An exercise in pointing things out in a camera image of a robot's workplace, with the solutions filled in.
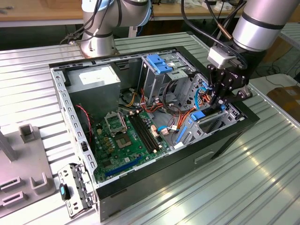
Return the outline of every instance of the metal workbench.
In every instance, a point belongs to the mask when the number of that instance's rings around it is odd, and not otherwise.
[[[121,53],[183,45],[204,65],[207,47],[187,33],[116,40]],[[31,123],[40,128],[55,184],[57,171],[76,162],[55,96],[49,63],[82,59],[76,46],[0,52],[0,126],[3,133]],[[261,119],[224,155],[104,224],[300,223],[300,129],[251,85],[245,101]],[[0,219],[7,224],[98,224],[90,210],[70,220],[60,193]]]
[[[290,43],[293,47],[300,50],[300,23],[299,22],[289,22],[285,25],[285,27],[281,30],[279,36]],[[300,56],[296,58],[292,64],[290,69],[286,72],[288,74],[294,66],[296,66],[300,61]]]

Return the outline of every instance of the green motherboard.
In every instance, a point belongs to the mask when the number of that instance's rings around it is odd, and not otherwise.
[[[117,116],[111,117],[109,120],[100,121],[93,127],[95,133],[95,159],[98,164],[94,175],[97,181],[103,182],[120,173],[128,171],[133,167],[142,165],[154,158],[157,158],[170,151],[166,141],[159,135],[153,135],[151,119],[146,112],[141,112],[137,115],[138,119],[143,121],[139,127],[145,126],[148,134],[151,134],[152,139],[159,146],[158,150],[149,151],[148,139],[141,138],[143,133],[135,130],[136,124],[132,124],[130,116],[123,116],[127,131],[118,132],[112,135],[111,130],[121,127],[121,121]]]

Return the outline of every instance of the blue tab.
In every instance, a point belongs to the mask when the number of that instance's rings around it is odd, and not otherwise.
[[[191,118],[193,119],[193,121],[197,121],[203,117],[205,117],[205,115],[202,111],[197,111],[191,115]]]
[[[65,188],[64,187],[60,187],[60,193],[63,195],[65,193]]]
[[[176,143],[178,143],[180,141],[180,139],[182,138],[182,136],[183,136],[184,132],[186,131],[186,129],[187,129],[187,126],[184,126],[182,132],[180,133],[179,137],[176,140]]]
[[[171,72],[173,70],[171,67],[168,67],[165,61],[157,54],[148,55],[147,60],[159,74]]]

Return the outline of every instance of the cable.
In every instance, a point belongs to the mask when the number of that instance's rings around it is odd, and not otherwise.
[[[224,7],[224,0],[223,0],[222,7],[221,7],[221,10],[220,10],[220,12],[219,12],[219,15],[217,16],[217,21],[219,21],[219,19],[220,19],[220,16],[221,16],[221,12],[222,12],[222,10],[223,10],[223,7]]]
[[[140,31],[137,33],[137,36],[140,35],[140,33],[142,32],[142,30],[143,30],[143,26],[141,26],[141,29],[140,29]]]
[[[168,126],[161,126],[157,129],[158,132],[160,132],[162,129],[164,128],[167,128],[167,129],[170,129],[170,130],[173,130],[171,127],[168,127]]]
[[[217,26],[220,28],[220,30],[222,31],[222,33],[229,39],[232,39],[232,36],[230,35],[230,33],[223,27],[222,24],[219,23],[219,21],[216,18],[216,15],[214,14],[214,12],[212,11],[212,8],[210,7],[210,4],[208,3],[208,0],[205,0],[205,3],[207,5],[207,8],[212,16],[212,18],[216,21]]]
[[[126,105],[126,107],[130,107],[133,105],[133,103],[135,102],[135,96],[137,95],[137,93],[133,92],[132,93],[132,99],[131,102],[129,104]]]
[[[222,25],[225,26],[226,22],[230,20],[231,18],[234,18],[237,12],[246,4],[246,1],[243,1],[239,6],[237,6],[223,21]]]
[[[195,107],[191,108],[187,113],[184,114],[183,118],[180,120],[180,123],[178,124],[177,128],[179,129],[183,122],[185,121],[185,119],[187,118],[187,116],[193,111],[195,110]]]
[[[87,39],[75,41],[75,43],[79,43],[79,42],[83,42],[83,41],[89,41],[89,40],[91,40],[91,39],[97,34],[97,32],[100,30],[100,28],[101,28],[101,26],[102,26],[104,17],[105,17],[105,15],[106,15],[107,11],[108,11],[108,8],[109,8],[109,6],[110,6],[110,4],[111,4],[111,1],[112,1],[112,0],[109,0],[109,1],[108,1],[107,6],[106,6],[106,9],[105,9],[105,12],[104,12],[103,17],[102,17],[102,19],[101,19],[101,23],[99,24],[98,28],[95,30],[95,32],[93,33],[93,35],[92,35],[91,37],[87,38]]]
[[[195,31],[197,31],[200,34],[203,34],[204,36],[212,39],[214,42],[216,42],[217,44],[219,44],[220,46],[222,46],[226,51],[229,51],[232,55],[234,55],[235,57],[237,57],[237,59],[242,63],[242,66],[240,67],[241,69],[247,69],[248,64],[245,60],[244,57],[242,57],[236,50],[232,49],[231,47],[229,47],[228,45],[224,44],[223,42],[221,42],[220,40],[216,39],[215,37],[213,37],[212,35],[206,33],[203,30],[200,30],[199,28],[197,28],[195,25],[193,25],[187,18],[185,11],[184,11],[184,0],[181,0],[181,14],[183,17],[183,20],[186,22],[186,24],[191,27],[192,29],[194,29]]]
[[[93,12],[93,15],[90,17],[90,19],[84,24],[82,25],[81,28],[79,28],[78,30],[76,30],[75,32],[71,33],[71,34],[68,34],[61,42],[60,44],[62,44],[65,40],[67,40],[69,42],[70,39],[77,39],[79,38],[85,31],[87,31],[88,29],[90,29],[93,24],[94,24],[94,21],[95,21],[95,16],[101,6],[101,3],[102,3],[102,0],[97,0],[96,4],[95,4],[95,9],[94,9],[94,12]],[[84,28],[86,25],[89,24],[89,22],[91,22],[91,24],[89,25],[88,28]],[[74,35],[78,32],[80,32],[81,30],[83,29],[83,31],[80,33],[80,34],[77,34],[75,37]]]
[[[227,29],[227,27],[229,26],[230,22],[232,21],[232,19],[235,17],[235,15],[237,14],[237,12],[246,4],[246,1],[241,2],[241,5],[238,5],[223,21],[222,25],[224,26],[225,29]],[[219,27],[217,27],[214,32],[211,34],[212,36],[217,32],[217,30],[219,29]]]
[[[257,70],[260,69],[260,68],[263,68],[263,67],[267,67],[267,68],[268,68],[268,69],[267,69],[267,73],[268,73],[269,75],[278,74],[278,73],[280,73],[280,70],[277,71],[275,68],[272,68],[272,67],[269,67],[269,66],[261,66],[261,67],[258,67],[258,68],[255,70],[255,72],[256,72],[257,75],[259,75],[260,77],[265,77],[266,80],[267,80],[269,83],[271,83],[271,84],[273,84],[273,85],[275,85],[275,86],[281,86],[281,87],[284,88],[284,86],[281,85],[281,84],[276,84],[276,83],[271,82],[271,81],[267,78],[267,76],[260,75],[260,74],[258,73]]]
[[[75,106],[78,107],[78,108],[80,108],[80,109],[85,113],[85,115],[86,115],[86,117],[87,117],[87,119],[88,119],[89,133],[90,133],[90,143],[91,143],[91,139],[92,139],[92,130],[91,130],[91,128],[92,128],[92,126],[90,125],[90,118],[89,118],[89,115],[88,115],[88,113],[85,111],[85,109],[82,108],[80,105],[75,105]]]
[[[196,93],[195,93],[195,106],[196,106],[196,109],[197,109],[197,110],[200,109],[200,107],[199,107],[199,105],[198,105],[198,93],[199,93],[200,90],[203,90],[204,92],[206,92],[206,89],[203,88],[203,87],[200,87],[200,88],[197,89],[197,91],[196,91]]]

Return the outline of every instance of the electronic components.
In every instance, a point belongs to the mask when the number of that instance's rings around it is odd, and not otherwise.
[[[117,135],[117,136],[115,136],[114,139],[120,149],[123,149],[126,146],[131,145],[131,141],[130,141],[128,134]]]
[[[127,130],[124,119],[120,116],[119,112],[108,113],[104,119],[112,136],[115,136],[117,132],[124,132]]]
[[[168,129],[167,129],[167,128],[164,128],[164,129],[162,129],[160,132],[161,132],[161,134],[162,134],[163,136],[165,136],[165,135],[168,135],[168,134],[169,134],[169,131],[168,131]]]
[[[108,166],[110,166],[112,163],[111,163],[111,161],[110,160],[107,160],[107,161],[104,161],[103,162],[103,166],[104,167],[108,167]]]
[[[139,114],[129,116],[129,121],[139,135],[141,141],[145,145],[149,154],[154,150],[158,150],[158,144],[154,137],[150,134],[150,131],[146,127],[144,121],[141,119]]]

